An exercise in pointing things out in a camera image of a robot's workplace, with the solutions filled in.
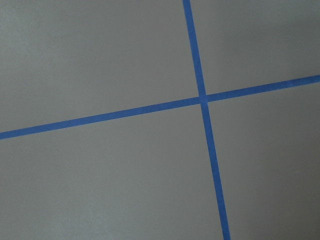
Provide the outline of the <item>crossing blue tape strip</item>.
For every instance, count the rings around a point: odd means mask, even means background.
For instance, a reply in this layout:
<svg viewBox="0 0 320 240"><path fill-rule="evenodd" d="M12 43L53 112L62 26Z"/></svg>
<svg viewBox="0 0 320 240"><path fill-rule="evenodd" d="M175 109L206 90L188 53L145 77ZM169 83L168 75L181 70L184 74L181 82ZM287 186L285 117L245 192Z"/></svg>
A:
<svg viewBox="0 0 320 240"><path fill-rule="evenodd" d="M213 184L214 184L217 207L219 212L222 236L224 240L230 240L231 234L230 234L230 228L229 228L229 221L228 221L228 216L226 211L225 198L224 198L223 186L222 186L222 181L220 176L220 169L219 169L214 134L212 129L211 116L210 116L210 111L208 106L208 97L206 93L206 86L205 86L205 81L203 76L192 6L189 0L184 0L182 4L183 4L183 10L184 10L184 15L186 20L187 31L188 31L188 38L189 38L191 55L192 55L195 79L197 84L197 91L199 96L199 104L201 108L206 143L208 148L210 167L211 167L211 172L213 177Z"/></svg>

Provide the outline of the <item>long blue tape strip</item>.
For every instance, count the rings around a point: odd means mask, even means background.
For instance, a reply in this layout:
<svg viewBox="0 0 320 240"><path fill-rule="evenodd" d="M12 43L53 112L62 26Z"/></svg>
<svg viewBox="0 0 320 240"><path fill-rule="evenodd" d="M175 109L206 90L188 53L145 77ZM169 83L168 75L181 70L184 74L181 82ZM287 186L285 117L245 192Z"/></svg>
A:
<svg viewBox="0 0 320 240"><path fill-rule="evenodd" d="M246 87L236 90L230 90L225 92L209 94L205 99L210 102L217 102L232 98L238 98L242 96L255 95L260 93L272 92L287 88L294 88L303 85L315 84L320 81L319 75L308 76L303 78L297 78L292 80L274 82L269 84L263 84L258 86ZM20 136L33 135L43 132L55 131L60 129L78 127L88 124L94 124L109 120L121 119L131 116L143 115L153 112L160 112L170 109L177 109L182 107L188 107L193 105L199 105L201 100L199 97L186 98L181 100L175 100L170 102L164 102L159 104L147 105L142 107L136 107L126 110L120 110L115 112L109 112L104 114L92 115L87 117L75 118L65 121L59 121L54 123L42 124L32 127L20 128L15 130L4 131L0 133L0 139L11 139Z"/></svg>

